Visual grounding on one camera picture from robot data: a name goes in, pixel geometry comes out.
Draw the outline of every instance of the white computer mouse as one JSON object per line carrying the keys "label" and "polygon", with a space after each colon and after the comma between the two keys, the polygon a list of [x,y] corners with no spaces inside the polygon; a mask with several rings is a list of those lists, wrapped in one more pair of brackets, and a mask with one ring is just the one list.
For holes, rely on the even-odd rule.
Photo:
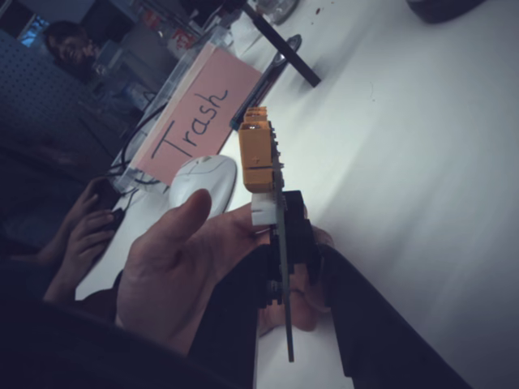
{"label": "white computer mouse", "polygon": [[186,162],[169,188],[169,205],[184,204],[199,189],[207,189],[212,206],[209,217],[220,215],[227,208],[236,182],[236,163],[227,156],[202,156]]}

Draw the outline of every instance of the white tabletop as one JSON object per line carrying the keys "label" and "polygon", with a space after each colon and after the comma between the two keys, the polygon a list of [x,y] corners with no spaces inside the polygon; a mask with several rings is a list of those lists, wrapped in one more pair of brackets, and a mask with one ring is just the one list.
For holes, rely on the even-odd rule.
{"label": "white tabletop", "polygon": [[[302,0],[278,31],[302,34],[323,82],[289,66],[264,102],[286,189],[475,388],[519,386],[518,18],[513,0],[436,26],[404,0]],[[242,59],[263,70],[273,54],[262,38]],[[236,134],[222,154],[239,161]],[[108,288],[167,209],[139,196],[79,297]],[[248,201],[240,177],[231,208]],[[282,330],[259,346],[259,388],[352,387],[327,319],[296,331],[293,365]]]}

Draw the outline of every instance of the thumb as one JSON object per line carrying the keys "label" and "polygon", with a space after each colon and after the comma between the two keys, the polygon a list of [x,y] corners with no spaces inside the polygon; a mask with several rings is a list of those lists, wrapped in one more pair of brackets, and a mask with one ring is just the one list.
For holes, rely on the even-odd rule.
{"label": "thumb", "polygon": [[205,189],[197,190],[180,207],[167,211],[147,232],[170,243],[184,243],[198,231],[211,211],[211,195]]}

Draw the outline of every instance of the metal rod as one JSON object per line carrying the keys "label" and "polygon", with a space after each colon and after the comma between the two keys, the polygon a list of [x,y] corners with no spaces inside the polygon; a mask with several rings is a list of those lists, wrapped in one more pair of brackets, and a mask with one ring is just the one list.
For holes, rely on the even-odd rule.
{"label": "metal rod", "polygon": [[248,3],[243,5],[243,10],[252,19],[252,23],[256,28],[274,45],[277,51],[283,54],[286,60],[295,67],[296,71],[315,88],[321,82],[319,76],[292,50],[290,45],[268,24],[267,20],[254,11]]}

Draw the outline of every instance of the desk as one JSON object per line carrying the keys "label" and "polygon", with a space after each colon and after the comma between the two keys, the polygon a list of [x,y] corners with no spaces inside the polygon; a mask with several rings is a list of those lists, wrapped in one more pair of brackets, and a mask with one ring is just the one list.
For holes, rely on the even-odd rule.
{"label": "desk", "polygon": [[[518,17],[509,0],[437,26],[403,0],[303,0],[278,30],[302,34],[323,82],[312,89],[289,66],[264,102],[286,189],[475,388],[519,384]],[[243,60],[264,69],[273,54],[261,39]],[[236,134],[222,154],[239,160]],[[231,208],[249,199],[238,180]],[[148,198],[132,208],[80,297],[113,282],[100,269],[122,268],[164,210]],[[282,337],[259,342],[259,388],[351,387],[329,322],[296,331],[290,366]]]}

